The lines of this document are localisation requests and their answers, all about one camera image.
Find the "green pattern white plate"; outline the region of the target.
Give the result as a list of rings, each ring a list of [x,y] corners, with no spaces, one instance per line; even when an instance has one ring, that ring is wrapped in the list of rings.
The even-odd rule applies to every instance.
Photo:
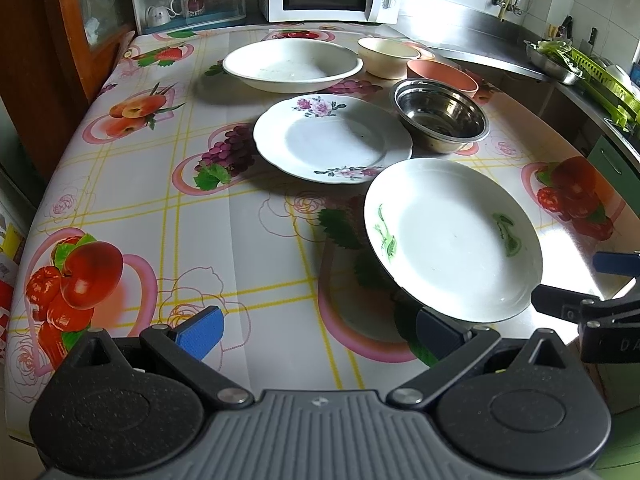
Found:
[[[458,162],[416,158],[386,168],[367,190],[363,219],[394,282],[450,318],[514,318],[541,282],[528,215],[498,183]]]

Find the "stainless steel bowl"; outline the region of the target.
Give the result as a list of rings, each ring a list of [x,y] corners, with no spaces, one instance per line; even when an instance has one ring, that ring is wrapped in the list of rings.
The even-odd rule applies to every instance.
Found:
[[[392,102],[402,125],[427,151],[451,154],[488,136],[484,110],[448,84],[404,79],[394,84]]]

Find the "pink floral white plate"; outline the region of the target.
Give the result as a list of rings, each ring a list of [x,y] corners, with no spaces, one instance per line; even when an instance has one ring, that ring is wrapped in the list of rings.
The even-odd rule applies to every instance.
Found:
[[[257,119],[260,156],[290,176],[359,184],[412,155],[412,139],[384,108],[351,96],[307,94],[281,101]]]

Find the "pink plastic bowl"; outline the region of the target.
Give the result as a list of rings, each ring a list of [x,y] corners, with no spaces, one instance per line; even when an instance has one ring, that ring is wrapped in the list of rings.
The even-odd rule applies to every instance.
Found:
[[[450,65],[418,58],[407,63],[407,74],[410,78],[420,77],[434,80],[446,84],[464,93],[469,98],[474,98],[480,86],[478,83],[462,70],[458,70]]]

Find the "cream and orange bowl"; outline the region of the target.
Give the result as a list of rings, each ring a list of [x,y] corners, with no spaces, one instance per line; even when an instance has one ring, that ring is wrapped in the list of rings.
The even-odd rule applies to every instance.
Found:
[[[415,60],[434,60],[435,55],[413,44],[388,38],[363,37],[358,40],[358,55],[372,76],[397,80],[407,76],[407,65]]]

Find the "large plain white plate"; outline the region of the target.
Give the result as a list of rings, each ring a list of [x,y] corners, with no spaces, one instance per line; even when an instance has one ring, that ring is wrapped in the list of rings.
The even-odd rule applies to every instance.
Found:
[[[224,58],[222,68],[260,91],[301,94],[332,87],[358,74],[363,62],[339,44],[282,38],[236,49]]]

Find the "green kitchen cupboard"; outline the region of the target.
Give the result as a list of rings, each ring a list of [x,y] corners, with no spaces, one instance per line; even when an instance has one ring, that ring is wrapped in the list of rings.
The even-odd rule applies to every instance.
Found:
[[[620,194],[627,205],[638,214],[640,205],[639,176],[608,138],[600,136],[589,153],[588,160],[615,188],[615,191]]]

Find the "fruit pattern tablecloth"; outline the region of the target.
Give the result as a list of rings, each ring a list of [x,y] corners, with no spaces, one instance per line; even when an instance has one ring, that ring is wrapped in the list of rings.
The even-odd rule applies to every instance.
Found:
[[[255,27],[197,32],[168,44],[139,38],[66,148],[30,228],[13,297],[4,400],[6,429],[30,441],[38,398],[81,336],[102,328],[135,337],[214,306],[221,341],[205,363],[251,392],[389,392],[428,367],[394,321],[397,306],[431,310],[378,261],[364,226],[374,178],[299,179],[260,156],[257,119],[306,96],[351,96],[398,116],[394,84],[366,70],[312,93],[269,93],[227,74],[236,49],[273,39],[332,42],[351,32],[277,36]],[[506,190],[533,223],[540,284],[612,297],[616,276],[596,252],[635,252],[639,219],[605,177],[556,131],[488,87],[471,98],[489,120],[484,140],[451,154],[413,147],[409,159],[472,168]],[[488,324],[506,337],[575,325],[535,311]]]

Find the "green dish rack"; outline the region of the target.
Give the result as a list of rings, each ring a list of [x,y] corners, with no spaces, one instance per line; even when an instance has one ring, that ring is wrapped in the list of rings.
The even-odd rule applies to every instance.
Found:
[[[616,126],[625,128],[639,123],[639,100],[609,74],[605,68],[575,48],[568,54],[582,71],[579,85],[610,115]]]

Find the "steel basin with vegetables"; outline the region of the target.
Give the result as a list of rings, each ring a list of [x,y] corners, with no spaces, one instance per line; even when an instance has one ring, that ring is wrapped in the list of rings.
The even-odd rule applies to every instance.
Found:
[[[524,41],[529,62],[546,76],[572,86],[582,79],[582,71],[564,53],[555,48],[544,48],[540,42]]]

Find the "stainless steel countertop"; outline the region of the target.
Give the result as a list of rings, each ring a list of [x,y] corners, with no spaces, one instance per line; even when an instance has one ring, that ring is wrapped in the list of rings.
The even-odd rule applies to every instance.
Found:
[[[537,37],[520,25],[456,4],[403,15],[398,32],[436,51],[442,58],[487,78],[587,154],[603,136],[634,168],[639,167],[639,141],[613,126],[602,106],[577,86],[549,78],[529,62],[527,40]]]

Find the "red patterned glass mug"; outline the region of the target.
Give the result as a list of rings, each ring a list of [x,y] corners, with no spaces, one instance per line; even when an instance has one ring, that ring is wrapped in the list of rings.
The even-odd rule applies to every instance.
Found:
[[[183,16],[184,18],[195,18],[205,11],[204,0],[170,0],[168,8],[173,10],[174,16]]]

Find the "wooden display cabinet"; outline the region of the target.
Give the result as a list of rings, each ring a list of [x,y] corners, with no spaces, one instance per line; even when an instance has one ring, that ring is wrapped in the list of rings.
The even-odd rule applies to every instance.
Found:
[[[127,16],[93,47],[80,0],[1,0],[1,99],[40,177],[54,173],[133,29]]]

